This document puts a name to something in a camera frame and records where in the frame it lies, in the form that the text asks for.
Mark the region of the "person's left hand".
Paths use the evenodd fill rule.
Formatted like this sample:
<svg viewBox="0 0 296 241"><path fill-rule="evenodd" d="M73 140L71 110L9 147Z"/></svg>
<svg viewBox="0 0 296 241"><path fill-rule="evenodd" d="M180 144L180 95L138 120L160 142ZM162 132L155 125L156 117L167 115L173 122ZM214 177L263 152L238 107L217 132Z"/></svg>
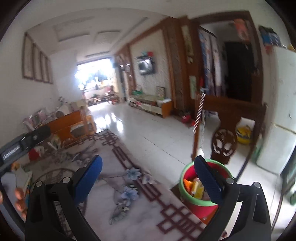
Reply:
<svg viewBox="0 0 296 241"><path fill-rule="evenodd" d="M15 208L21 214L22 219L25 220L27 217L27 205L25 202L25 194L22 188L16 187L14 190L16 197Z"/></svg>

